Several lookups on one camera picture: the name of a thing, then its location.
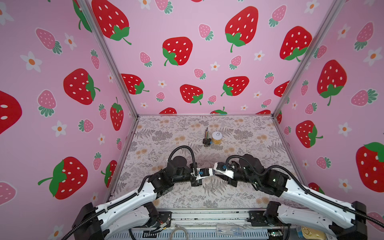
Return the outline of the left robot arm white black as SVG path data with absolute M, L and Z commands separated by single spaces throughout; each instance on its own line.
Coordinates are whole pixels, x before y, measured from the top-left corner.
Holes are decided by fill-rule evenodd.
M 154 200 L 171 192 L 176 183 L 189 182 L 198 187 L 204 178 L 213 174 L 211 168 L 197 167 L 192 148 L 179 146 L 171 152 L 167 166 L 145 176 L 137 189 L 96 207 L 91 203 L 83 206 L 72 229 L 63 238 L 107 240 L 125 229 L 152 226 L 158 218 Z

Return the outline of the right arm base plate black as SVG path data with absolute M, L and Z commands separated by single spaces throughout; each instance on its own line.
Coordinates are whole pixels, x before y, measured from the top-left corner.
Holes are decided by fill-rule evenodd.
M 249 211 L 247 222 L 251 223 L 252 227 L 285 227 L 279 218 L 277 212 L 268 211 Z

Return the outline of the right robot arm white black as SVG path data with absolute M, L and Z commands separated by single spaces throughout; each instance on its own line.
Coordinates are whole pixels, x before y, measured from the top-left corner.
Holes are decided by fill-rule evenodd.
M 280 203 L 269 204 L 265 216 L 288 225 L 301 225 L 319 230 L 337 240 L 366 240 L 367 222 L 384 224 L 366 213 L 366 206 L 358 201 L 343 202 L 325 196 L 300 183 L 286 168 L 273 165 L 264 168 L 260 160 L 245 154 L 229 156 L 224 163 L 215 163 L 213 173 L 229 185 L 238 182 L 251 184 L 256 191 L 296 202 L 304 210 Z

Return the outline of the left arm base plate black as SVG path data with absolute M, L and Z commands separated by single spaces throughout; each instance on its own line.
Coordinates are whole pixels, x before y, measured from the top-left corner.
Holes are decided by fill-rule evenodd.
M 159 228 L 163 224 L 166 224 L 167 228 L 171 226 L 172 212 L 150 213 L 149 217 L 150 219 L 144 224 L 145 228 Z

